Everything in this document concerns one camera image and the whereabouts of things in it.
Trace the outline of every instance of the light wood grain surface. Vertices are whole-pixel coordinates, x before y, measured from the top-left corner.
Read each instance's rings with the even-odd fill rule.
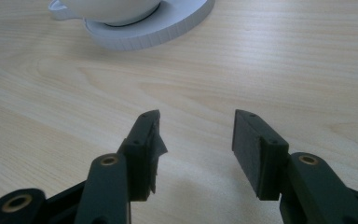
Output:
[[[237,108],[358,190],[358,1],[216,0],[189,33],[128,52],[53,20],[48,3],[0,0],[0,197],[84,180],[152,109],[169,153],[134,224],[282,223],[231,151]]]

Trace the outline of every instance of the white cup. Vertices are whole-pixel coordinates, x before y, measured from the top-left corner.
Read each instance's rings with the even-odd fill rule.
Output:
[[[112,26],[128,25],[153,13],[161,0],[61,0],[82,18]]]

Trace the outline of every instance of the black plastic bracket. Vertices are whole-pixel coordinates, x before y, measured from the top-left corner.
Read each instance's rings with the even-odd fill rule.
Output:
[[[0,198],[0,224],[127,224],[131,202],[156,191],[158,157],[167,152],[159,136],[159,112],[135,121],[117,153],[92,162],[89,176],[46,200],[40,189],[20,189]]]
[[[358,192],[322,159],[289,145],[256,114],[237,110],[232,150],[260,200],[278,201],[284,223],[358,223]]]

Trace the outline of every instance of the brass insert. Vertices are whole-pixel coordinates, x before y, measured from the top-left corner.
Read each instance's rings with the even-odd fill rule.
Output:
[[[118,158],[115,156],[108,156],[101,160],[101,165],[113,165],[118,162]]]
[[[30,194],[21,194],[11,198],[2,206],[2,211],[5,213],[14,213],[26,207],[32,201]]]
[[[300,161],[308,164],[308,165],[316,165],[318,164],[318,159],[312,157],[312,156],[308,156],[308,155],[303,155],[299,157]]]

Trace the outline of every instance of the wooden table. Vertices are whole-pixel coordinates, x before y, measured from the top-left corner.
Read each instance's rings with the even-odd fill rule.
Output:
[[[282,223],[231,151],[237,108],[358,190],[358,1],[216,0],[189,33],[127,52],[53,20],[48,3],[0,1],[0,197],[84,180],[152,109],[169,153],[134,224]]]

